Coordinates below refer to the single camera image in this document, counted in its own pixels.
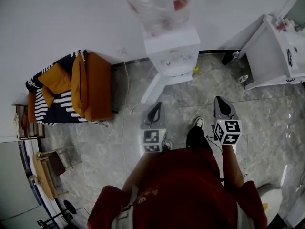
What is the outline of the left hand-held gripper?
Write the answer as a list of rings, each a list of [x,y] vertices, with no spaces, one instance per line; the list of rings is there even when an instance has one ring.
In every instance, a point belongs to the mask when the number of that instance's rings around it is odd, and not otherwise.
[[[159,153],[166,140],[165,108],[162,102],[150,106],[142,114],[140,141],[145,153]]]

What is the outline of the person's black trousers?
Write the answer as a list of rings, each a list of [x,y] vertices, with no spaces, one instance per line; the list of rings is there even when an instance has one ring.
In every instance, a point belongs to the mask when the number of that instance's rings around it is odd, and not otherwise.
[[[191,150],[206,150],[213,154],[213,151],[204,136],[204,130],[195,125],[187,134],[186,148]]]

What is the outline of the black floor fan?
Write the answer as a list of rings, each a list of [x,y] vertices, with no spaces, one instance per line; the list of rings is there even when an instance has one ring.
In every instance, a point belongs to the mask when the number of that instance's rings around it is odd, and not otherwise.
[[[47,220],[43,221],[43,220],[38,220],[37,224],[40,226],[41,229],[60,229],[59,225],[57,224],[57,222],[55,221],[55,219],[59,216],[62,216],[66,223],[68,225],[71,224],[71,220],[73,219],[73,215],[77,214],[77,210],[75,209],[75,207],[67,200],[64,200],[64,206],[65,209],[62,209],[59,206],[60,209],[60,213],[54,215],[54,216],[50,216]]]

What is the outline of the black bottle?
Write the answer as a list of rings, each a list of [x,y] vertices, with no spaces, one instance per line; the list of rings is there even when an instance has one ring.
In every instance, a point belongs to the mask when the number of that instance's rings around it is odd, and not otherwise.
[[[222,59],[222,64],[227,65],[234,58],[232,53],[226,53]]]

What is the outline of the clear water bottle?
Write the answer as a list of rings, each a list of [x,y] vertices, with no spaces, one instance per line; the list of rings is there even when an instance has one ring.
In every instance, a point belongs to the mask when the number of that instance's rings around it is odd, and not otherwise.
[[[191,0],[126,0],[150,36],[182,27],[190,17]]]

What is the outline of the person's right forearm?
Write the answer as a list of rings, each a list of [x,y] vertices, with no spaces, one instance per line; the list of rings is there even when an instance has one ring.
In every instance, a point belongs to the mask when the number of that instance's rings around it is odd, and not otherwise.
[[[224,186],[230,190],[240,188],[244,177],[239,168],[232,145],[222,145]]]

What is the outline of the wooden rack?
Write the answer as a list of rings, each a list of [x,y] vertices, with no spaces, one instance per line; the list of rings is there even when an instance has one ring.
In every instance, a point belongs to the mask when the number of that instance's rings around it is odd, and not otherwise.
[[[13,124],[18,140],[45,138],[44,126],[30,122],[30,111],[27,105],[13,104],[12,106],[15,109]]]

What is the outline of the small orange cushion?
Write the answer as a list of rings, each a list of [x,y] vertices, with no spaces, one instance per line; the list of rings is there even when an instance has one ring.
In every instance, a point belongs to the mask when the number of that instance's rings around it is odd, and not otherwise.
[[[51,108],[52,104],[53,104],[53,101],[54,101],[54,96],[53,96],[53,93],[52,91],[46,87],[46,86],[43,86],[42,88],[42,96],[46,102],[46,105],[48,108]]]

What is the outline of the white water dispenser cabinet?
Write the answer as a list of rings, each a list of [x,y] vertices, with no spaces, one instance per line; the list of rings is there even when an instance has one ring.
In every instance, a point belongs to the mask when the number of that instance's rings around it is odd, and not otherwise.
[[[147,56],[164,77],[192,75],[196,67],[200,38],[196,28],[187,24],[159,36],[144,38]]]

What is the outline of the white sink cabinet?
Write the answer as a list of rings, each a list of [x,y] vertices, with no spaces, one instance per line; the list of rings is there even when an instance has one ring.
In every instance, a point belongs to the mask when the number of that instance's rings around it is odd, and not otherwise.
[[[279,20],[264,15],[263,23],[240,50],[250,65],[253,81],[245,90],[279,85],[305,83],[305,28],[299,32],[287,22],[278,30]]]

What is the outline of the wooden chair with brown seat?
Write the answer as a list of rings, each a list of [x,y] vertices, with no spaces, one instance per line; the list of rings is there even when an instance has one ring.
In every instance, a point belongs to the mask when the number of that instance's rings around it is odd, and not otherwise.
[[[75,146],[66,146],[46,152],[38,151],[32,157],[36,171],[35,181],[38,182],[38,185],[50,200],[57,199],[59,195],[52,181],[50,171],[59,177],[81,163],[81,161],[69,161],[70,155],[77,155]]]

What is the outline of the person's left forearm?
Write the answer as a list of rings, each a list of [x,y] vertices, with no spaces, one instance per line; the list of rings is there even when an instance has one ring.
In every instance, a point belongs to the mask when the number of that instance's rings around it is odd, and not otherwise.
[[[140,188],[141,183],[143,182],[144,176],[151,164],[151,162],[156,157],[156,154],[153,153],[144,153],[143,156],[140,158],[138,163],[136,164],[135,168],[131,172],[131,174],[126,179],[122,191],[131,193],[132,188]]]

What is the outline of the fried egg shaped cushion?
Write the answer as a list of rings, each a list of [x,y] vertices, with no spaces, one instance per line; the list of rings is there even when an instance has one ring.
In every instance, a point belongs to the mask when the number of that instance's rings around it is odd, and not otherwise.
[[[282,190],[273,184],[264,184],[257,190],[269,225],[280,210],[283,201]]]

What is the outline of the red soap bottle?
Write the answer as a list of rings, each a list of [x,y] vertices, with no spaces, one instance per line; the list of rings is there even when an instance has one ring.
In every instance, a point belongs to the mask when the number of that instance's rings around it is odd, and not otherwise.
[[[277,26],[276,26],[277,31],[285,31],[288,24],[289,24],[288,19],[278,18],[277,19]]]

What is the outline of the large orange cushion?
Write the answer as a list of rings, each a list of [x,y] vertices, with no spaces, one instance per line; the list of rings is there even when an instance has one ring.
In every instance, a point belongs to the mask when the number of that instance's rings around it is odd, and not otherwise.
[[[72,67],[71,102],[74,111],[81,118],[84,118],[84,112],[87,108],[87,77],[81,54],[77,55]]]

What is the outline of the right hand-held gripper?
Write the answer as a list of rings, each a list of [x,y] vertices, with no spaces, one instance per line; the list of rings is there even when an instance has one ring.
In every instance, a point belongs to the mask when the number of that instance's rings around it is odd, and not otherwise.
[[[221,96],[214,99],[213,133],[221,145],[235,145],[242,135],[242,123],[235,107]]]

